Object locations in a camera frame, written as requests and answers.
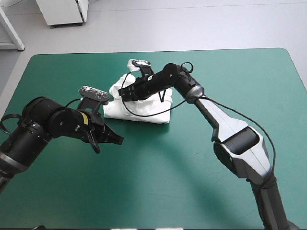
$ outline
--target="gray floor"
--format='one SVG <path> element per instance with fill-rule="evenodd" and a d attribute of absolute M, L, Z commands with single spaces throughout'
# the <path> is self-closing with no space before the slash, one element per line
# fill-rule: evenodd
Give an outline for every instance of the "gray floor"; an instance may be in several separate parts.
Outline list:
<path fill-rule="evenodd" d="M 8 79 L 0 117 L 35 54 L 282 47 L 307 86 L 307 1 L 90 0 L 87 23 L 57 29 L 46 25 L 35 0 L 4 11 L 26 49 L 17 60 L 0 53 L 2 88 Z"/>
<path fill-rule="evenodd" d="M 17 50 L 0 50 L 0 94 L 8 81 L 20 52 Z"/>

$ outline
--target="black cable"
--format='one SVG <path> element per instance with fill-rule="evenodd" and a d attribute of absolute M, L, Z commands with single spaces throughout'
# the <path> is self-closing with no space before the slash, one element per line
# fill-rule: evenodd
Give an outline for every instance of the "black cable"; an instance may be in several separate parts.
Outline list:
<path fill-rule="evenodd" d="M 3 118 L 1 118 L 0 120 L 0 129 L 3 133 L 8 134 L 10 137 L 12 136 L 11 132 L 7 130 L 7 128 L 4 126 L 3 122 L 7 119 L 11 119 L 11 118 L 18 118 L 19 120 L 22 118 L 19 114 L 8 114 L 3 116 Z"/>
<path fill-rule="evenodd" d="M 65 107 L 67 107 L 67 106 L 68 106 L 68 105 L 70 105 L 71 103 L 76 102 L 76 101 L 79 101 L 79 100 L 80 100 L 80 98 L 78 98 L 78 99 L 74 99 L 74 100 L 72 100 L 72 101 L 68 102 L 68 104 L 67 104 Z"/>
<path fill-rule="evenodd" d="M 224 105 L 224 104 L 221 104 L 221 103 L 219 103 L 219 102 L 217 102 L 217 101 L 215 101 L 215 100 L 213 100 L 213 99 L 211 99 L 211 98 L 209 98 L 209 97 L 201 97 L 200 99 L 205 99 L 205 100 L 211 101 L 211 102 L 213 102 L 213 103 L 215 103 L 215 104 L 220 105 L 221 107 L 224 107 L 224 108 L 226 108 L 226 109 L 229 109 L 229 110 L 235 112 L 236 114 L 239 114 L 240 116 L 246 118 L 247 120 L 249 120 L 249 121 L 253 122 L 255 125 L 257 125 L 257 126 L 264 132 L 264 134 L 267 136 L 267 138 L 268 138 L 270 144 L 272 145 L 272 149 L 273 149 L 273 163 L 272 163 L 272 170 L 271 170 L 269 176 L 267 176 L 267 179 L 264 180 L 264 182 L 263 182 L 263 183 L 261 184 L 261 186 L 260 186 L 260 187 L 263 188 L 264 184 L 267 183 L 267 181 L 270 179 L 270 177 L 271 177 L 272 174 L 274 173 L 275 163 L 276 163 L 276 149 L 275 149 L 275 146 L 274 146 L 274 144 L 273 144 L 273 141 L 272 141 L 272 139 L 270 138 L 270 136 L 269 136 L 269 134 L 267 133 L 267 131 L 265 131 L 265 129 L 264 129 L 261 125 L 259 125 L 258 122 L 256 122 L 255 120 L 249 118 L 248 116 L 244 115 L 243 113 L 241 113 L 241 112 L 239 112 L 239 111 L 237 111 L 237 110 L 235 110 L 235 109 L 233 109 L 233 108 L 230 108 L 230 107 L 228 107 L 228 106 L 226 106 L 226 105 Z"/>

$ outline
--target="white cabinet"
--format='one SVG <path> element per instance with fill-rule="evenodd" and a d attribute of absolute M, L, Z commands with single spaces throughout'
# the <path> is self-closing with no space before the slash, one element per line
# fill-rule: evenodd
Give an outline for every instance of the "white cabinet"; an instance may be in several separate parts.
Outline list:
<path fill-rule="evenodd" d="M 36 0 L 47 25 L 83 23 L 88 0 Z"/>

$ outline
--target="silver arm segment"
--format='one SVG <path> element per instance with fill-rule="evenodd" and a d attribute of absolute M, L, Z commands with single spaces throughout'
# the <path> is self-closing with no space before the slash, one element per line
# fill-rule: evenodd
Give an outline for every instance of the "silver arm segment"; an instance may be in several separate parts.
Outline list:
<path fill-rule="evenodd" d="M 212 141 L 215 142 L 214 151 L 219 160 L 226 167 L 231 167 L 231 171 L 239 178 L 247 178 L 254 184 L 262 184 L 264 178 L 271 172 L 263 136 L 245 121 L 230 117 L 209 100 L 198 99 L 194 103 L 213 127 Z M 242 142 L 245 142 L 244 132 L 254 133 L 255 144 L 248 149 L 234 151 L 238 148 L 234 145 L 242 145 L 234 138 L 238 140 L 238 135 L 241 135 Z"/>
<path fill-rule="evenodd" d="M 213 128 L 212 141 L 223 142 L 248 126 L 245 121 L 230 117 L 216 104 L 206 99 L 197 100 L 195 105 Z"/>

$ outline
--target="crumpled fabric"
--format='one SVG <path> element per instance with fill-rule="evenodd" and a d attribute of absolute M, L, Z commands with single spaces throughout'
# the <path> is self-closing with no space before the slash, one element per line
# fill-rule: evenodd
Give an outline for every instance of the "crumpled fabric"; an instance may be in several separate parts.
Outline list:
<path fill-rule="evenodd" d="M 111 86 L 109 93 L 114 97 L 114 101 L 109 102 L 108 105 L 103 106 L 104 117 L 131 121 L 151 122 L 157 124 L 169 123 L 170 111 L 150 117 L 139 117 L 131 114 L 126 110 L 118 93 L 118 90 L 121 89 L 121 85 L 123 84 L 125 77 L 126 74 L 120 77 L 120 79 L 114 85 Z M 129 74 L 125 81 L 124 87 L 129 86 L 134 82 L 135 77 L 132 74 Z M 130 111 L 135 114 L 151 115 L 169 109 L 173 102 L 172 94 L 173 91 L 171 89 L 167 89 L 164 96 L 164 102 L 160 101 L 159 95 L 156 93 L 155 95 L 147 98 L 146 100 L 125 102 L 125 105 Z"/>

